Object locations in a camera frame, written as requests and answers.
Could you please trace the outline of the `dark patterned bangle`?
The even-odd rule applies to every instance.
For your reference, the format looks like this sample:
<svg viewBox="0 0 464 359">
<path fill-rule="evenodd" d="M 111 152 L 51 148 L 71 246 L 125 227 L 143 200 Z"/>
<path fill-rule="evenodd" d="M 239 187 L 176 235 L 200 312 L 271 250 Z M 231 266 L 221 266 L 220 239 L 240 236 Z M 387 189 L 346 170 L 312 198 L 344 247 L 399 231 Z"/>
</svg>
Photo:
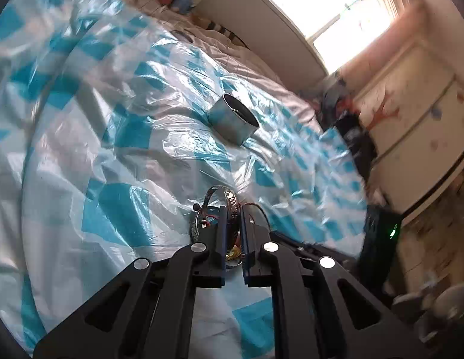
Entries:
<svg viewBox="0 0 464 359">
<path fill-rule="evenodd" d="M 190 237 L 191 241 L 198 242 L 205 235 L 213 235 L 219 229 L 222 208 L 226 224 L 225 268 L 231 270 L 242 264 L 240 203 L 234 191 L 225 185 L 213 185 L 208 189 L 202 204 L 193 205 Z"/>
</svg>

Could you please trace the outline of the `white chair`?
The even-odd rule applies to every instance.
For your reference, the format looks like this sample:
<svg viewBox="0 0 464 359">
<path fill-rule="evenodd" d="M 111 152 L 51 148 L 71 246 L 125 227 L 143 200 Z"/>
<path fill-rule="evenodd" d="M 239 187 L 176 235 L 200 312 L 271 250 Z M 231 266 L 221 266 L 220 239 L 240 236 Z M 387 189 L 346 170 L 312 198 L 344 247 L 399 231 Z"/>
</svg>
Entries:
<svg viewBox="0 0 464 359">
<path fill-rule="evenodd" d="M 464 282 L 433 278 L 417 292 L 396 296 L 391 310 L 427 344 L 453 329 L 464 329 Z"/>
</svg>

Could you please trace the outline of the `tree decorated wardrobe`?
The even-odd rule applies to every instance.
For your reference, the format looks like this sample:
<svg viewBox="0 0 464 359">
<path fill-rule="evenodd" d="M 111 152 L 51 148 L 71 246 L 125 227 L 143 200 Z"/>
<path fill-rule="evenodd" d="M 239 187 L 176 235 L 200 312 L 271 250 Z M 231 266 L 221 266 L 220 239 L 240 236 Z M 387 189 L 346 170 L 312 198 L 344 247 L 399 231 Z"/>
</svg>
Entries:
<svg viewBox="0 0 464 359">
<path fill-rule="evenodd" d="M 422 213 L 464 169 L 464 84 L 431 50 L 397 55 L 355 98 L 378 157 L 371 184 L 405 221 Z"/>
</svg>

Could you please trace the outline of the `black clothes pile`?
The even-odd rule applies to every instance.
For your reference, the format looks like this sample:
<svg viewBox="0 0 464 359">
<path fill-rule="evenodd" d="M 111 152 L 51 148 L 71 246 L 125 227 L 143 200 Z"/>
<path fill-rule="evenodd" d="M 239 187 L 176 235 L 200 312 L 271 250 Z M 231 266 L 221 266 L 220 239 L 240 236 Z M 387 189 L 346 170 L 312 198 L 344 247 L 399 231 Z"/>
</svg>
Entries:
<svg viewBox="0 0 464 359">
<path fill-rule="evenodd" d="M 317 116 L 323 130 L 334 127 L 344 139 L 359 175 L 368 182 L 377 147 L 367 128 L 359 120 L 360 111 L 346 87 L 335 75 L 326 77 L 318 87 Z"/>
</svg>

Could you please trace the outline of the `blue white checkered plastic sheet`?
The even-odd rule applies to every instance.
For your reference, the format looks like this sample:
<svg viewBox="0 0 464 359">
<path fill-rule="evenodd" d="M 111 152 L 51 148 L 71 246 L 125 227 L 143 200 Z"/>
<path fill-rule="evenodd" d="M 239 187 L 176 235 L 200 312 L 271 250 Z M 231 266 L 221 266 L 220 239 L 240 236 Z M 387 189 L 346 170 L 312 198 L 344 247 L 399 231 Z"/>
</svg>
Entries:
<svg viewBox="0 0 464 359">
<path fill-rule="evenodd" d="M 208 111 L 259 122 L 241 146 Z M 135 258 L 190 241 L 194 203 L 227 185 L 298 241 L 363 246 L 363 181 L 316 133 L 123 0 L 10 0 L 0 15 L 0 318 L 32 352 Z"/>
</svg>

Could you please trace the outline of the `silver metal tin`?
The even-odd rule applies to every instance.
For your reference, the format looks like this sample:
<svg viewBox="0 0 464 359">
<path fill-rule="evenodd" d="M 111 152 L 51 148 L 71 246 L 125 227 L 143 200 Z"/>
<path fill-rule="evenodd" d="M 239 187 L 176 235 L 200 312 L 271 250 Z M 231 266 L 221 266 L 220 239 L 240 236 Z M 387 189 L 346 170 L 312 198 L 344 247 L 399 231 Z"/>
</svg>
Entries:
<svg viewBox="0 0 464 359">
<path fill-rule="evenodd" d="M 225 93 L 208 111 L 211 127 L 225 140 L 241 146 L 258 129 L 253 113 L 237 98 Z"/>
</svg>

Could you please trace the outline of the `window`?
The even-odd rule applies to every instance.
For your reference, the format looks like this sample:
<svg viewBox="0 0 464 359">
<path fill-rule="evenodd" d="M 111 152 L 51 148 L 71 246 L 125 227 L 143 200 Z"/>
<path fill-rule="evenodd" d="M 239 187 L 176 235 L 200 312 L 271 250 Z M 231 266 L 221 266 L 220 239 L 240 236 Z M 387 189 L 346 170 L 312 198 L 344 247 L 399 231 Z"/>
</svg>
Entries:
<svg viewBox="0 0 464 359">
<path fill-rule="evenodd" d="M 271 0 L 329 73 L 382 35 L 415 0 Z"/>
</svg>

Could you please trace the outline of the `striped cushion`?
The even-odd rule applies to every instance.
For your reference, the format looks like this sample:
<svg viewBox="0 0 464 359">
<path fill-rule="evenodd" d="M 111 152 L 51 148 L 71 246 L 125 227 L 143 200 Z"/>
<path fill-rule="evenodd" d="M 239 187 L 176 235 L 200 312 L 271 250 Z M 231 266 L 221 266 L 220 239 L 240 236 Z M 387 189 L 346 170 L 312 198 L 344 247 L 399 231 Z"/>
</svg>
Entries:
<svg viewBox="0 0 464 359">
<path fill-rule="evenodd" d="M 191 21 L 194 25 L 201 27 L 202 29 L 220 33 L 221 35 L 229 38 L 229 40 L 235 45 L 247 48 L 247 44 L 243 42 L 239 36 L 237 36 L 234 32 L 228 30 L 221 24 L 217 24 L 216 22 L 210 19 L 206 19 L 194 14 L 191 15 Z"/>
</svg>

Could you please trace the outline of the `white headboard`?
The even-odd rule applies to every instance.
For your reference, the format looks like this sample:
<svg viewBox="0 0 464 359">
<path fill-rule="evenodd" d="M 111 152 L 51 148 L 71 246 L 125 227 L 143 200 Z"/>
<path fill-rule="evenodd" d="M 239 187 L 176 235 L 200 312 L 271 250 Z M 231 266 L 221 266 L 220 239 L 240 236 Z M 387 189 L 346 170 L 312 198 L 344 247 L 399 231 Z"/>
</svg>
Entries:
<svg viewBox="0 0 464 359">
<path fill-rule="evenodd" d="M 304 35 L 271 0 L 201 0 L 195 12 L 237 35 L 292 92 L 328 75 Z"/>
</svg>

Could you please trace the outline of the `round tin lid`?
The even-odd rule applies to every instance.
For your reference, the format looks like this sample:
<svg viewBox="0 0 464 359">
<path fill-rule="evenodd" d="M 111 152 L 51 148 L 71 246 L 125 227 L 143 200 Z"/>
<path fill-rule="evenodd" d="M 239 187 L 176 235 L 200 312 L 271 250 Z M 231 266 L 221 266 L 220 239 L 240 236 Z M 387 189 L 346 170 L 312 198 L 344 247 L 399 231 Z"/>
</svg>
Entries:
<svg viewBox="0 0 464 359">
<path fill-rule="evenodd" d="M 173 30 L 172 34 L 180 41 L 188 42 L 191 44 L 194 43 L 194 38 L 187 32 Z"/>
</svg>

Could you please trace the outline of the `white bed sheet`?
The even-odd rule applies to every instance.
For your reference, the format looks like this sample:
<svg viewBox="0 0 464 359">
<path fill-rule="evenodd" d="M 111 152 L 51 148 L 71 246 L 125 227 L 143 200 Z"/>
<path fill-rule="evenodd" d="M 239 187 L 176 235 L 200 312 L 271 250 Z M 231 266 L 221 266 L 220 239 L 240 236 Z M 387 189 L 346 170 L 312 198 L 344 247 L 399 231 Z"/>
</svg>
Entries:
<svg viewBox="0 0 464 359">
<path fill-rule="evenodd" d="M 194 38 L 191 45 L 202 49 L 228 73 L 235 74 L 273 96 L 280 105 L 284 105 L 285 109 L 290 111 L 296 122 L 321 133 L 322 128 L 312 106 L 286 88 L 278 75 L 250 49 L 233 44 L 220 33 L 194 25 L 191 16 L 182 16 L 162 7 L 158 0 L 124 1 L 144 15 L 152 17 L 169 32 L 179 30 L 189 33 Z"/>
</svg>

